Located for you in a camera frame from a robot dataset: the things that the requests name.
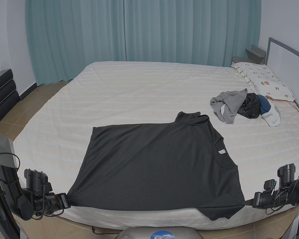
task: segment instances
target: floral pillow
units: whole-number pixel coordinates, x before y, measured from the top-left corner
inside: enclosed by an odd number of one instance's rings
[[[266,65],[239,62],[232,67],[244,77],[256,94],[291,102],[295,100],[291,90],[279,81]]]

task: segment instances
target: white headboard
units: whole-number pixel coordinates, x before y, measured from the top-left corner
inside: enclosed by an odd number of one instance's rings
[[[299,52],[269,38],[265,64],[291,89],[299,107]]]

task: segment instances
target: teal curtain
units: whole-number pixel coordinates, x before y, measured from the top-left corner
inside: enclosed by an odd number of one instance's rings
[[[261,0],[26,0],[37,84],[95,61],[230,66],[258,45]]]
[[[68,81],[95,61],[125,61],[123,0],[26,0],[37,85]]]

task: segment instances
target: white bed sheet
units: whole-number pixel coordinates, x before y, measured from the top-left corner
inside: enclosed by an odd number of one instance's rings
[[[74,183],[93,126],[173,122],[180,111],[210,117],[238,165],[245,199],[277,179],[277,169],[295,163],[299,174],[299,112],[287,101],[274,101],[281,125],[237,115],[232,125],[221,122],[209,105],[222,91],[249,85],[233,68],[160,62],[96,62],[52,97],[14,141],[20,157],[19,177],[26,168],[44,171],[55,193]],[[281,211],[290,208],[285,206]],[[264,210],[244,207],[229,220],[211,221],[195,208],[169,211],[109,211],[90,207],[66,209],[62,215],[88,225],[126,229],[136,226],[187,226],[223,229],[266,217]]]

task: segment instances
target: t-shirt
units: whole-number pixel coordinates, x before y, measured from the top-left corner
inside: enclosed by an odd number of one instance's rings
[[[155,211],[194,207],[211,220],[243,206],[238,167],[209,117],[94,127],[71,205]]]

